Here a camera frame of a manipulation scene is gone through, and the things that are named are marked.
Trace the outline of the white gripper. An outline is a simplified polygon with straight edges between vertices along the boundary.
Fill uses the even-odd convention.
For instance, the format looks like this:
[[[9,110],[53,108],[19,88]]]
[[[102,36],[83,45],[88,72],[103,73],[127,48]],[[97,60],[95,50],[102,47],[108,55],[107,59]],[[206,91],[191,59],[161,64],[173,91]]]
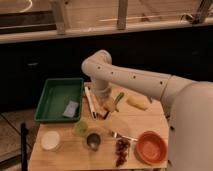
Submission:
[[[111,86],[107,81],[93,79],[92,82],[92,91],[100,99],[106,99],[103,103],[104,108],[109,112],[114,112],[116,109],[115,101],[112,97],[109,97],[111,93]],[[96,108],[97,112],[103,114],[105,112],[102,102],[99,99],[96,99]]]

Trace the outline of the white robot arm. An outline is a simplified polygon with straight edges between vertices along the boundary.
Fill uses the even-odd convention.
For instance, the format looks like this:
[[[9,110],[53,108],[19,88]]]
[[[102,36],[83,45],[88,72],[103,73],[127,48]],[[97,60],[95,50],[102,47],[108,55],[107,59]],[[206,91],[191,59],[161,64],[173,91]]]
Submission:
[[[167,171],[213,171],[213,82],[118,67],[105,50],[86,58],[81,68],[98,98],[108,98],[117,84],[168,109]]]

